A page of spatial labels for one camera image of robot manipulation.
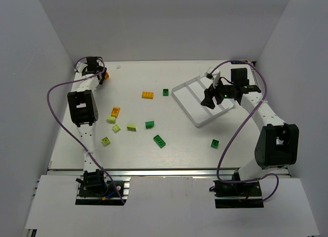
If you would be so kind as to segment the dark green 2x2 lego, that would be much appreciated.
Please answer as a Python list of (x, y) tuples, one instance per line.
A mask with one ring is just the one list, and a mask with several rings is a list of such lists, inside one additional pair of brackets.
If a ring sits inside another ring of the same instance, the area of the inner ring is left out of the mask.
[(214, 149), (217, 149), (219, 147), (219, 141), (216, 139), (213, 139), (211, 142), (211, 147)]

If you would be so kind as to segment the dark green 2x4 lego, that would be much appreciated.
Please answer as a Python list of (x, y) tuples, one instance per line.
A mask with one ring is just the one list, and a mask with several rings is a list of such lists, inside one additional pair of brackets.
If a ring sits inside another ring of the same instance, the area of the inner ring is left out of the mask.
[(160, 148), (163, 148), (166, 143), (165, 141), (161, 138), (160, 135), (156, 135), (153, 140), (155, 141), (155, 143), (160, 147)]

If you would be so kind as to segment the dark green sloped lego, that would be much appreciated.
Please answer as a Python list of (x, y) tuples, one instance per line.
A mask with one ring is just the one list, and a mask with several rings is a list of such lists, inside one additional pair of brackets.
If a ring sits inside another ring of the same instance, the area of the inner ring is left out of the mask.
[(146, 127), (146, 129), (151, 129), (151, 128), (154, 127), (154, 125), (155, 125), (154, 120), (152, 120), (152, 121), (146, 121), (146, 122), (145, 122), (145, 127)]

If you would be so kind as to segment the orange round lego piece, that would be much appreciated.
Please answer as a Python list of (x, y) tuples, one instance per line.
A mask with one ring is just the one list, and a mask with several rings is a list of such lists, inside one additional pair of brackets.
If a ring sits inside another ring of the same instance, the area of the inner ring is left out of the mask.
[(107, 79), (109, 79), (109, 78), (110, 78), (110, 75), (109, 75), (108, 72), (106, 72), (106, 73), (105, 73), (105, 76), (104, 76), (104, 79), (107, 80)]

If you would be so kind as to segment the orange 2x4 lego brick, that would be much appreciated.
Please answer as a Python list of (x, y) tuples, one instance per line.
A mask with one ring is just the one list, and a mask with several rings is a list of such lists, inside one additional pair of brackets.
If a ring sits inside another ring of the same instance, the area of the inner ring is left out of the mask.
[(144, 92), (142, 92), (141, 97), (143, 99), (153, 99), (154, 98), (154, 93), (153, 92), (146, 92), (146, 91), (144, 91)]

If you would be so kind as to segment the light green wedge lego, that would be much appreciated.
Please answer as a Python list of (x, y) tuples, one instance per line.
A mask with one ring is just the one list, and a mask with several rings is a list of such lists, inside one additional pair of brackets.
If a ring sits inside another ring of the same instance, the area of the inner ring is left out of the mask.
[(127, 124), (127, 130), (135, 132), (136, 131), (136, 125), (133, 124), (133, 123), (128, 123)]

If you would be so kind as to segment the dark green square lego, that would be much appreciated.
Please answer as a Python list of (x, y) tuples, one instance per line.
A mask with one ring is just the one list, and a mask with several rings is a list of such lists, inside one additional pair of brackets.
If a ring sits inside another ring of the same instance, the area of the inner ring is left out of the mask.
[(163, 89), (162, 94), (163, 94), (163, 96), (168, 96), (169, 95), (169, 89)]

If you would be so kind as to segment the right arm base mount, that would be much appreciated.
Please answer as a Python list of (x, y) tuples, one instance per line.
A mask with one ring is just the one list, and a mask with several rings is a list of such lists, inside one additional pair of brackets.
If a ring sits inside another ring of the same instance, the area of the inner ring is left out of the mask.
[(217, 209), (264, 208), (259, 182), (227, 184), (214, 181), (209, 188)]

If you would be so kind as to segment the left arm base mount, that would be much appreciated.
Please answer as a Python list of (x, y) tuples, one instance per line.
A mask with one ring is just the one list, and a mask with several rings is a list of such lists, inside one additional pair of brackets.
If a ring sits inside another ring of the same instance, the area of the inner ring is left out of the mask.
[(99, 169), (94, 172), (84, 171), (76, 182), (78, 189), (75, 205), (124, 206), (127, 201), (127, 182), (112, 182)]

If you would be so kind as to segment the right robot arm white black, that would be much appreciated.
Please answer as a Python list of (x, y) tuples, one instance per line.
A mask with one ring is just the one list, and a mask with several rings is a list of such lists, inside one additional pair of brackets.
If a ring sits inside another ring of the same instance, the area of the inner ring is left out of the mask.
[(266, 103), (264, 93), (251, 85), (246, 68), (231, 70), (231, 79), (207, 74), (212, 84), (204, 91), (202, 106), (213, 109), (225, 99), (233, 99), (248, 112), (260, 134), (254, 158), (234, 171), (230, 180), (218, 179), (212, 190), (217, 197), (251, 197), (258, 181), (274, 175), (274, 170), (293, 165), (297, 160), (299, 128), (279, 118)]

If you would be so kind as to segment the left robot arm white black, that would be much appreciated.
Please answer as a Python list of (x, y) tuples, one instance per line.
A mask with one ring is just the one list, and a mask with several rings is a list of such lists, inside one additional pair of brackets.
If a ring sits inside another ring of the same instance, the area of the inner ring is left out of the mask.
[(93, 91), (103, 83), (107, 70), (101, 61), (101, 57), (87, 57), (86, 63), (76, 69), (81, 73), (81, 83), (67, 94), (71, 120), (83, 144), (84, 173), (82, 179), (77, 179), (83, 197), (103, 196), (108, 190), (104, 172), (93, 161), (97, 158), (95, 128), (99, 117)]

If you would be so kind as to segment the orange small lego brick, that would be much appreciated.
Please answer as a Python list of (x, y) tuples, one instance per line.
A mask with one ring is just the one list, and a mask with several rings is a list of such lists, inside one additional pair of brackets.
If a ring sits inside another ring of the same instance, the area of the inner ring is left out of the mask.
[(111, 112), (111, 117), (117, 118), (120, 112), (120, 107), (114, 106)]

